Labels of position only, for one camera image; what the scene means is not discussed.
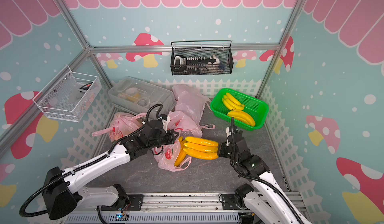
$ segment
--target plastic box lid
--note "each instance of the plastic box lid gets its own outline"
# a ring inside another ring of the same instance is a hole
[[[168,115],[176,105],[172,91],[132,77],[120,80],[108,94],[114,106],[135,115],[147,112],[151,106],[159,103],[163,105],[160,114]],[[155,108],[151,112],[150,119],[156,119],[157,110]]]

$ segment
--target green basket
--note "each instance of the green basket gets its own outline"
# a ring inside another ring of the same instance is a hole
[[[221,100],[227,92],[233,95],[233,97],[240,101],[240,103],[245,105],[243,111],[250,114],[250,116],[252,116],[252,118],[256,122],[255,126],[250,126],[241,121],[235,120],[235,125],[245,130],[260,129],[264,124],[266,115],[268,114],[268,105],[264,101],[248,96],[241,92],[234,91],[229,88],[223,88],[219,90],[217,95],[212,100],[210,106],[215,116],[219,117],[220,119],[223,119],[224,121],[231,122],[231,117],[227,116],[230,110],[228,110],[228,108],[224,106],[223,101]]]

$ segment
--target bunch of bananas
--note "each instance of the bunch of bananas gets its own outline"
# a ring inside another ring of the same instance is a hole
[[[214,160],[218,158],[218,142],[189,136],[180,142],[180,154],[175,161],[175,166],[179,166],[188,154],[192,157],[204,160]]]
[[[228,112],[227,116],[233,117],[235,120],[241,121],[250,126],[256,125],[252,116],[243,111],[245,105],[241,104],[240,101],[238,101],[230,93],[225,93],[221,100],[223,101],[224,106],[231,110]]]

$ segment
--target gray floor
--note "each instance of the gray floor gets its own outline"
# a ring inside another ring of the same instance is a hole
[[[214,124],[216,129],[203,129],[203,138],[224,142],[225,129],[229,123],[214,116],[209,108],[204,109],[200,125]],[[272,171],[283,191],[287,191],[279,164],[265,126],[259,130],[243,130],[243,137],[252,154],[260,156]],[[109,139],[103,144],[100,153],[111,146]],[[233,192],[240,185],[248,183],[239,178],[229,164],[229,159],[201,160],[193,158],[184,171],[171,172],[160,169],[151,152],[132,162],[120,165],[99,176],[88,187],[105,187],[121,184],[128,193],[148,192]]]

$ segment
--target wall-mounted basket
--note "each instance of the wall-mounted basket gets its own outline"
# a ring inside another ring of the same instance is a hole
[[[33,102],[48,118],[79,122],[101,90],[101,83],[98,76],[72,72],[69,66],[63,72],[61,78],[45,92],[53,80],[50,81]]]
[[[230,40],[171,42],[172,75],[231,74],[233,58]]]

